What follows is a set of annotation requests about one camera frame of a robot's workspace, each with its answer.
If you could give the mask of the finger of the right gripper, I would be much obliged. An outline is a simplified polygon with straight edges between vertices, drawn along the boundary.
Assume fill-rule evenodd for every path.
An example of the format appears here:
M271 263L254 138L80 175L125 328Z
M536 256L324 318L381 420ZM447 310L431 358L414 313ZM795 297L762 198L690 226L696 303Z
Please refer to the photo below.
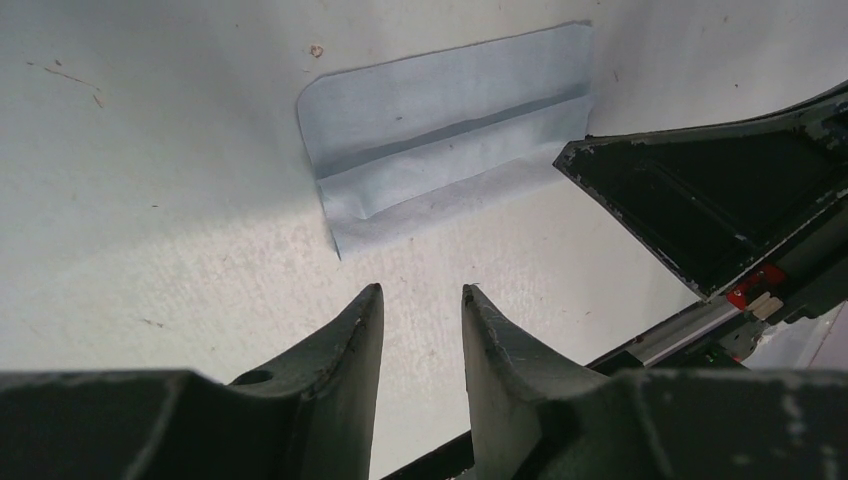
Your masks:
M696 295L847 256L847 88L748 120L568 143L555 167Z

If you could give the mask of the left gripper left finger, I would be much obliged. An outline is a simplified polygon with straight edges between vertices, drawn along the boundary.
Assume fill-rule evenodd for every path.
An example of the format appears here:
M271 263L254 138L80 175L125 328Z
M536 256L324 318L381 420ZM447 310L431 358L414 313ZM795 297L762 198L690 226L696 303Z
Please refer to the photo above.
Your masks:
M365 479L383 292L228 384L190 370L5 372L5 479Z

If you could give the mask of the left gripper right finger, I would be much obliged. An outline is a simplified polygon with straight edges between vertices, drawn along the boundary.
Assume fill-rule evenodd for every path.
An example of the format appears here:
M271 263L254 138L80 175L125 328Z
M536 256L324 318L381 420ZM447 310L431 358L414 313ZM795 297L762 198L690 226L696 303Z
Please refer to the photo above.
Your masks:
M462 293L480 479L843 479L847 376L635 369L604 376Z

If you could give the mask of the light blue cleaning cloth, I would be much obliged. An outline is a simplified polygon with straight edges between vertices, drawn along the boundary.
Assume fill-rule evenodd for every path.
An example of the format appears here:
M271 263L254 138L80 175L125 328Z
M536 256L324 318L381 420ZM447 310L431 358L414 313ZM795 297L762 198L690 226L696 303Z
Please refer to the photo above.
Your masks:
M569 22L308 85L297 117L339 258L553 182L587 131L593 39Z

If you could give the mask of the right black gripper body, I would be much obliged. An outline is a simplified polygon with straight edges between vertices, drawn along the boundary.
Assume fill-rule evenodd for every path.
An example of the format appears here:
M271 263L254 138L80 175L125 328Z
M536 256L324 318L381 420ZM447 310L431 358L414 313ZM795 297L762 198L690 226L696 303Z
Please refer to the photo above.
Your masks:
M847 202L723 297L697 302L589 363L594 371L738 368L767 328L815 318L847 298Z

